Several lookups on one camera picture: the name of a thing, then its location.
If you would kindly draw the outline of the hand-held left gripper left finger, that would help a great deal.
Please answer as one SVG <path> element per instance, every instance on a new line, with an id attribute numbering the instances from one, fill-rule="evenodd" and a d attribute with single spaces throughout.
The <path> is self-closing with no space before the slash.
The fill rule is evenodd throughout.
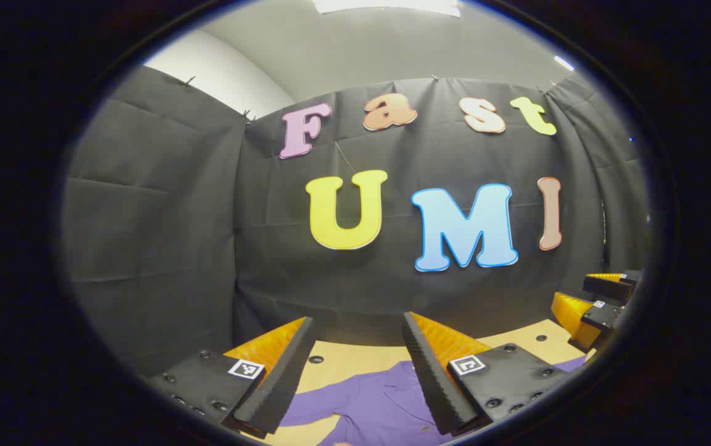
<path id="1" fill-rule="evenodd" d="M 316 321 L 299 317 L 234 344 L 213 332 L 172 346 L 145 370 L 165 399 L 208 426 L 263 439 L 290 408 L 316 341 Z"/>

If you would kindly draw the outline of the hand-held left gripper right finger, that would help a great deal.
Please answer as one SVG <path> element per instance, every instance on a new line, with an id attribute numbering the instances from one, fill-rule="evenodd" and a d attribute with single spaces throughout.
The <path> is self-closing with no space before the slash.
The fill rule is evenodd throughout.
<path id="1" fill-rule="evenodd" d="M 452 437 L 531 406 L 568 375 L 520 345 L 489 347 L 413 312 L 403 339 L 435 426 Z"/>

